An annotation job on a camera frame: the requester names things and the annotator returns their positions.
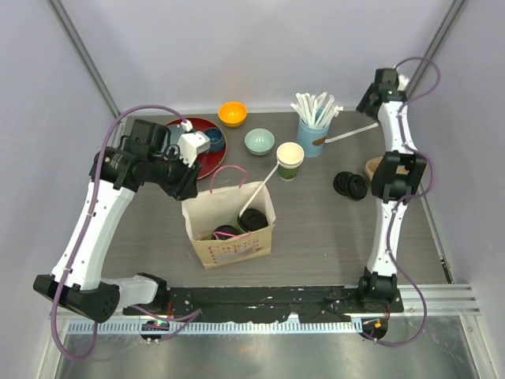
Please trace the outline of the white straw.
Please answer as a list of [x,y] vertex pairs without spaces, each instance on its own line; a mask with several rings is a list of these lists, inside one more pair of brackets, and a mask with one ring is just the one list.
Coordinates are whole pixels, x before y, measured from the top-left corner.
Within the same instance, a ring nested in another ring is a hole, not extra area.
[[271,176],[277,171],[279,166],[279,161],[275,164],[275,166],[272,168],[270,173],[267,175],[267,177],[260,183],[260,185],[256,188],[254,193],[251,195],[251,197],[245,202],[244,206],[241,208],[240,212],[238,213],[238,216],[241,217],[245,210],[251,205],[255,197],[259,194],[259,192],[265,187],[266,183],[269,181]]
[[378,126],[379,126],[379,124],[377,122],[375,122],[375,123],[373,123],[373,124],[371,124],[369,126],[364,126],[364,127],[359,128],[359,129],[355,129],[355,130],[352,130],[350,132],[340,134],[340,135],[338,135],[336,137],[327,138],[324,143],[325,144],[330,144],[330,143],[335,142],[335,141],[340,141],[342,139],[345,139],[345,138],[348,138],[348,137],[352,137],[352,136],[357,135],[359,133],[363,133],[363,132],[369,131],[371,129],[375,129]]

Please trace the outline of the black coffee cup lid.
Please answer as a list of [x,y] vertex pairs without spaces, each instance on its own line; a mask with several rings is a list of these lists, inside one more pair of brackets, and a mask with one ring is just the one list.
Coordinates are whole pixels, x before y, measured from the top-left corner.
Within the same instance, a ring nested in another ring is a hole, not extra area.
[[211,238],[213,240],[227,240],[240,235],[241,232],[232,225],[222,225],[213,230]]

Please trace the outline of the pink paper bag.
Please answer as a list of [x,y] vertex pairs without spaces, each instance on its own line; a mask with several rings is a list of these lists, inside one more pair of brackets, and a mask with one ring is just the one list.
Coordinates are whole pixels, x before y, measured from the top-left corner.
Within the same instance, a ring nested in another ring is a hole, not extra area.
[[[267,217],[268,226],[244,233],[238,226],[238,213],[261,182],[247,183],[243,178],[236,186],[216,189],[214,181],[217,174],[231,168],[231,165],[225,165],[217,169],[211,178],[209,190],[181,203],[186,233],[205,268],[215,268],[271,253],[276,215],[268,188],[265,186],[249,206],[260,210]],[[241,234],[227,240],[213,240],[213,230],[222,225],[232,225]]]

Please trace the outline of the stack of black lids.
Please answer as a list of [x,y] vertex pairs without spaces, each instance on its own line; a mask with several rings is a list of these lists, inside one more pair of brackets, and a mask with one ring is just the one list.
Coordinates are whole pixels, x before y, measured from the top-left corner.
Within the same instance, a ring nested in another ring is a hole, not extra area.
[[368,184],[364,177],[349,171],[339,172],[333,179],[334,190],[354,201],[364,199],[368,194]]

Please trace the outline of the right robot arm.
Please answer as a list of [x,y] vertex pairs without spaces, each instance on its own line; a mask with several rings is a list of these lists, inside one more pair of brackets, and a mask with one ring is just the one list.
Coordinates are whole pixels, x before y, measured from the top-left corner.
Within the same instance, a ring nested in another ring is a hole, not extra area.
[[356,293],[357,304],[367,312],[385,310],[399,296],[396,257],[402,220],[427,166],[411,137],[406,101],[397,70],[381,68],[357,106],[382,127],[386,145],[371,181],[377,209],[372,253]]

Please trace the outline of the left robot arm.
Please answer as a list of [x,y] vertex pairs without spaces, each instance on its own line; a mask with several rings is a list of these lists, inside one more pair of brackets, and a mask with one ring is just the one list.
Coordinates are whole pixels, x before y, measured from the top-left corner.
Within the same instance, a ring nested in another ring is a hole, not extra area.
[[166,126],[137,119],[117,148],[108,146],[95,156],[72,237],[51,273],[35,278],[35,292],[98,323],[133,306],[152,315],[167,308],[165,280],[147,273],[116,280],[101,274],[118,223],[144,183],[158,185],[177,201],[196,197],[197,157],[209,149],[210,140],[189,121],[178,132],[177,142],[171,143]]

